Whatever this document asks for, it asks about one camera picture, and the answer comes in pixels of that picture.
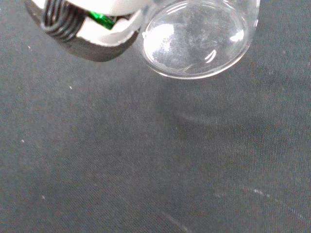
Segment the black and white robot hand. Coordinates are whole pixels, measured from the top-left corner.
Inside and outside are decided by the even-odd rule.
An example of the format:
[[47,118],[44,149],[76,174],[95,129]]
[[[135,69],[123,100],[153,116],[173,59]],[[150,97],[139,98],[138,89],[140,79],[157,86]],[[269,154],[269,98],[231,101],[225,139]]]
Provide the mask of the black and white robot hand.
[[136,40],[149,0],[26,0],[41,30],[71,54],[110,61]]

